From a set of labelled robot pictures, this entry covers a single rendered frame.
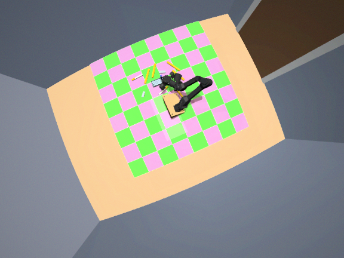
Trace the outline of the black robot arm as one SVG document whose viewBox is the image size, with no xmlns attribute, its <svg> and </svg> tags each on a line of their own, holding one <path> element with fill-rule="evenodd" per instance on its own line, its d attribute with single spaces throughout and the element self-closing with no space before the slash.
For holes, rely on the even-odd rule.
<svg viewBox="0 0 344 258">
<path fill-rule="evenodd" d="M 184 83 L 183 81 L 181 81 L 181 79 L 182 79 L 182 75 L 180 73 L 175 73 L 174 81 L 171 82 L 171 87 L 174 88 L 174 91 L 185 91 L 186 88 L 188 88 L 190 85 L 194 83 L 200 82 L 200 84 L 198 87 L 196 87 L 196 89 L 190 92 L 188 96 L 183 96 L 180 99 L 180 101 L 173 106 L 175 112 L 180 112 L 184 108 L 187 108 L 192 98 L 194 98 L 203 89 L 210 87 L 213 84 L 212 79 L 203 78 L 198 75 Z M 166 84 L 168 84 L 171 80 L 172 79 L 170 79 L 168 75 L 164 75 L 164 77 L 162 78 L 162 82 Z"/>
</svg>

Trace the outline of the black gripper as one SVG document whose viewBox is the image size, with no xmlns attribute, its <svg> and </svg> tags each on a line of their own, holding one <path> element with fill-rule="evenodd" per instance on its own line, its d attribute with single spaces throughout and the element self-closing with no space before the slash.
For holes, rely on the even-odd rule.
<svg viewBox="0 0 344 258">
<path fill-rule="evenodd" d="M 174 78 L 174 73 L 173 73 L 173 72 L 170 72 L 169 75 L 170 75 L 170 76 L 168 76 L 168 77 L 169 77 L 170 79 L 173 79 L 173 78 Z M 171 86 L 171 82 L 172 82 L 172 81 L 173 81 L 173 80 L 171 80 L 168 84 L 161 82 L 162 84 L 160 84 L 159 88 L 160 88 L 161 90 L 164 90 L 165 87 L 166 87 L 166 85 Z"/>
</svg>

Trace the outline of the keyboard with white letter keys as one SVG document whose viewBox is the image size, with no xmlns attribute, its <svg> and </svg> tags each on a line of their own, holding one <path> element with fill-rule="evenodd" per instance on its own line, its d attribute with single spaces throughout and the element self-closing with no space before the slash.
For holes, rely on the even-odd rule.
<svg viewBox="0 0 344 258">
<path fill-rule="evenodd" d="M 158 79 L 151 81 L 153 88 L 162 84 L 161 82 L 162 82 L 161 78 L 158 78 Z"/>
</svg>

